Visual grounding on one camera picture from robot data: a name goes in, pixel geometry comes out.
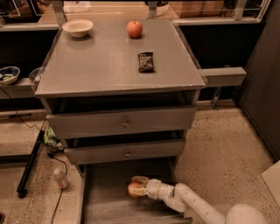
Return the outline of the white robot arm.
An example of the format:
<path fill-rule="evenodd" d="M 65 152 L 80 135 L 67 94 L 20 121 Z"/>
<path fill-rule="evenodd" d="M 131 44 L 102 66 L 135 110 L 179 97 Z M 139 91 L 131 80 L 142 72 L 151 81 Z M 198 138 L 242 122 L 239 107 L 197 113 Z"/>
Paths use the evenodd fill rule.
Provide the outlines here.
<path fill-rule="evenodd" d="M 205 224 L 268 224 L 258 210 L 247 204 L 236 204 L 223 215 L 182 183 L 168 185 L 155 178 L 134 176 L 128 185 L 128 193 L 132 197 L 162 200 L 169 208 L 181 213 L 190 207 Z"/>

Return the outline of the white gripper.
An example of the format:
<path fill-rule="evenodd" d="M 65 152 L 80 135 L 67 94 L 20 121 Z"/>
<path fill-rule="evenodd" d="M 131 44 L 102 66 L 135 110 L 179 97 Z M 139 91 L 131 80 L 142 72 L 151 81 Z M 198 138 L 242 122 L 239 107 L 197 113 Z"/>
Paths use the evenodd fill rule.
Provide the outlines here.
<path fill-rule="evenodd" d="M 128 193 L 132 197 L 142 197 L 147 195 L 150 199 L 157 200 L 158 192 L 162 182 L 158 179 L 149 179 L 145 176 L 134 176 L 132 179 L 134 182 L 146 184 L 146 189 L 142 185 L 129 185 Z"/>

